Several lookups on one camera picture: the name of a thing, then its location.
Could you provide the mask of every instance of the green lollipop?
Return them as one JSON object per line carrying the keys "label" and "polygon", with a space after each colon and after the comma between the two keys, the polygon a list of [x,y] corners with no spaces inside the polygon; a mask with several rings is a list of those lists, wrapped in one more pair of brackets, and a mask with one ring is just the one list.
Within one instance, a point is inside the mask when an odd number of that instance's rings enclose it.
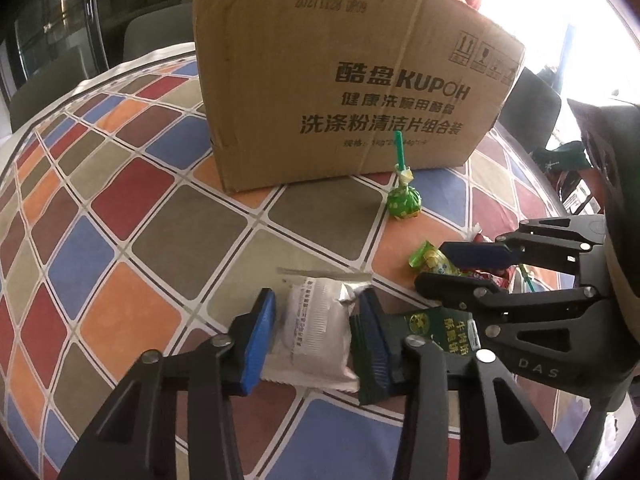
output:
{"label": "green lollipop", "polygon": [[392,189],[386,198],[386,208],[391,216],[396,218],[409,218],[416,216],[420,212],[422,199],[420,193],[409,183],[414,179],[411,168],[404,165],[404,147],[402,146],[402,132],[396,131],[396,152],[398,153],[398,163],[396,164],[396,174],[398,175],[398,187]]}

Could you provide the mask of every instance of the green plastic straw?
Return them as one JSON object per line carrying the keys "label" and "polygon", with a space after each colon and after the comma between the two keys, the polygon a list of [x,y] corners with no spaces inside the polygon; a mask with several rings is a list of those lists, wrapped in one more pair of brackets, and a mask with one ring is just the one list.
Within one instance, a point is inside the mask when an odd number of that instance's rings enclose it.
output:
{"label": "green plastic straw", "polygon": [[518,264],[518,267],[520,268],[520,273],[522,274],[524,281],[527,282],[527,285],[529,285],[529,290],[531,292],[535,292],[536,289],[533,288],[533,283],[531,281],[531,278],[529,277],[529,273],[527,272],[527,269],[524,268],[523,264]]}
{"label": "green plastic straw", "polygon": [[396,130],[396,152],[398,154],[398,171],[404,171],[404,147],[402,146],[402,132]]}

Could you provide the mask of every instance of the lollipop wrapper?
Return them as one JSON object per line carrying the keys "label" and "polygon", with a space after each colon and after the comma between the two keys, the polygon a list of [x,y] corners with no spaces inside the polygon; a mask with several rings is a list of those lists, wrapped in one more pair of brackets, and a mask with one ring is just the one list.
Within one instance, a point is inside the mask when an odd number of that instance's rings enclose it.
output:
{"label": "lollipop wrapper", "polygon": [[392,189],[386,198],[386,208],[391,216],[410,218],[417,216],[422,207],[420,194],[411,186]]}
{"label": "lollipop wrapper", "polygon": [[398,165],[396,164],[396,175],[398,176],[398,180],[400,181],[400,187],[408,186],[411,181],[414,179],[414,174],[411,171],[411,168],[404,168],[404,170],[399,171]]}

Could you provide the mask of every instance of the chair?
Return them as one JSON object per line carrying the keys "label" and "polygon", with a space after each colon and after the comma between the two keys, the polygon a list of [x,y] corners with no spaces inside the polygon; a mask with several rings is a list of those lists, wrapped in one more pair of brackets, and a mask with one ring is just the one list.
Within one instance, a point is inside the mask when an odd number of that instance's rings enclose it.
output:
{"label": "chair", "polygon": [[498,120],[527,153],[546,148],[562,101],[558,93],[525,68],[502,107]]}
{"label": "chair", "polygon": [[76,45],[65,50],[38,70],[12,96],[9,102],[12,132],[88,78],[80,48]]}
{"label": "chair", "polygon": [[127,25],[123,60],[131,61],[158,48],[188,41],[193,41],[190,3],[155,10]]}

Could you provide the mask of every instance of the round table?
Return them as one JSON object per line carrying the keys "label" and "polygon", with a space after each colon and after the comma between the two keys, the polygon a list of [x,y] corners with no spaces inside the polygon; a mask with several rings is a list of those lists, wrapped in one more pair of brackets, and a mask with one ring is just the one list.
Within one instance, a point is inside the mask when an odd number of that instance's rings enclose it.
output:
{"label": "round table", "polygon": [[[424,240],[461,240],[476,222],[494,238],[561,211],[496,129],[464,166],[415,171],[423,211],[413,219],[385,212],[391,173],[228,196],[194,54],[102,79],[32,125],[0,189],[0,421],[46,480],[143,351],[195,348],[250,310],[261,287],[282,304],[277,267],[372,272],[397,312],[423,304],[407,258]],[[571,285],[532,272],[537,288]],[[557,429],[573,397],[520,384]],[[185,406],[181,397],[180,479]],[[361,408],[340,392],[262,382],[233,409],[250,478],[391,476],[401,399]],[[449,425],[457,478],[453,394]]]}

